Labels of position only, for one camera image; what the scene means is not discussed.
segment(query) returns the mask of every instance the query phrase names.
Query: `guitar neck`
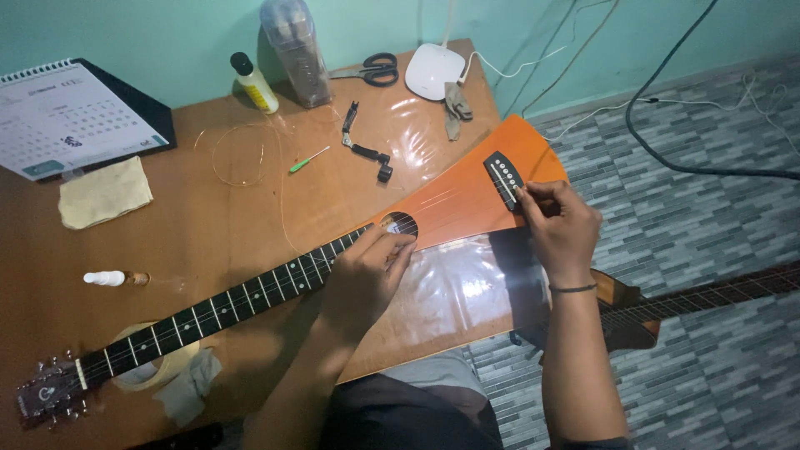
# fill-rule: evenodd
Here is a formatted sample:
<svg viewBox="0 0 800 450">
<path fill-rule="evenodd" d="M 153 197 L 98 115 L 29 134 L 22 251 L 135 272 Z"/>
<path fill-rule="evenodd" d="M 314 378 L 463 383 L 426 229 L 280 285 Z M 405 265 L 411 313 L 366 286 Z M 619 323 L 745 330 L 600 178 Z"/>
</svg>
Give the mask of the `guitar neck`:
<svg viewBox="0 0 800 450">
<path fill-rule="evenodd" d="M 368 224 L 78 361 L 88 388 L 322 287 L 331 265 Z"/>
<path fill-rule="evenodd" d="M 663 320 L 715 307 L 746 302 L 769 295 L 800 289 L 800 261 L 741 275 L 733 279 L 703 284 L 684 291 L 660 295 L 628 307 L 601 313 L 604 327 Z"/>
</svg>

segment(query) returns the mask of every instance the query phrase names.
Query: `scissors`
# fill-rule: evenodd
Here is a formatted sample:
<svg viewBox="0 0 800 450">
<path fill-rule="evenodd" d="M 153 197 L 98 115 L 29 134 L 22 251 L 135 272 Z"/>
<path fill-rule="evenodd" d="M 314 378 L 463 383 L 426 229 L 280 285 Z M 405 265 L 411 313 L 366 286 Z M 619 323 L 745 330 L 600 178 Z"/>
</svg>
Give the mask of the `scissors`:
<svg viewBox="0 0 800 450">
<path fill-rule="evenodd" d="M 331 78 L 358 77 L 377 87 L 393 86 L 400 78 L 398 58 L 391 53 L 377 53 L 364 60 L 361 66 L 328 72 Z"/>
</svg>

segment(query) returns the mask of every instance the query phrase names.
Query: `wrist bracelet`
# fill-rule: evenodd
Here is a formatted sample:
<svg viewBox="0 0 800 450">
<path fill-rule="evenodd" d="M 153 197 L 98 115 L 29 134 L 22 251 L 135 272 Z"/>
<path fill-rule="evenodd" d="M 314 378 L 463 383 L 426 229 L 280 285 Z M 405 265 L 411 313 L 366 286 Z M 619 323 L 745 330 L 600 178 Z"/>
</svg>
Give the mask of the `wrist bracelet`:
<svg viewBox="0 0 800 450">
<path fill-rule="evenodd" d="M 549 286 L 549 288 L 550 288 L 550 292 L 553 292 L 554 294 L 556 294 L 556 293 L 558 293 L 558 294 L 570 294 L 572 292 L 591 291 L 592 289 L 595 289 L 597 286 L 598 286 L 598 284 L 595 283 L 595 284 L 590 284 L 590 285 L 584 286 L 584 287 L 571 287 L 571 288 L 568 288 L 568 289 L 559 289 L 559 288 L 553 287 L 553 286 Z"/>
</svg>

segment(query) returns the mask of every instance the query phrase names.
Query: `person's left hand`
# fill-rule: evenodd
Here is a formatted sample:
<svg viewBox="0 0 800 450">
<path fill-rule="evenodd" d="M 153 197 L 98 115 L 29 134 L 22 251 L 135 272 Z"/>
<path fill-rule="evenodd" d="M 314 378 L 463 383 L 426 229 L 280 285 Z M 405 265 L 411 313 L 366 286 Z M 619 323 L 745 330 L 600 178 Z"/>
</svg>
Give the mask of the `person's left hand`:
<svg viewBox="0 0 800 450">
<path fill-rule="evenodd" d="M 321 316 L 331 327 L 354 344 L 361 341 L 394 298 L 416 239 L 374 225 L 336 258 L 321 291 Z"/>
</svg>

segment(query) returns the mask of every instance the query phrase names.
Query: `wall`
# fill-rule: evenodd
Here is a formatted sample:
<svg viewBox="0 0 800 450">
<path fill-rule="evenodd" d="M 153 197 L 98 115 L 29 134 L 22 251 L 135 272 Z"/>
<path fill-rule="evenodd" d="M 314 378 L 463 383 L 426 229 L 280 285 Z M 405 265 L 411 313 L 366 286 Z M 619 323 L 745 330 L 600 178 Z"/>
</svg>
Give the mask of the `wall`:
<svg viewBox="0 0 800 450">
<path fill-rule="evenodd" d="M 307 1 L 329 68 L 437 42 L 447 12 L 446 0 Z M 503 80 L 488 74 L 501 114 L 519 113 L 552 82 L 611 6 L 591 6 L 598 0 L 457 1 L 453 37 L 472 38 L 497 68 L 513 72 L 546 50 L 568 45 L 535 71 L 528 67 Z M 621 0 L 566 77 L 527 116 L 639 87 L 707 4 Z M 83 57 L 169 106 L 201 102 L 230 93 L 234 72 L 228 58 L 235 51 L 257 54 L 268 78 L 282 77 L 259 36 L 259 5 L 259 0 L 6 0 L 0 73 Z M 797 0 L 721 0 L 662 79 L 798 52 L 796 17 Z"/>
</svg>

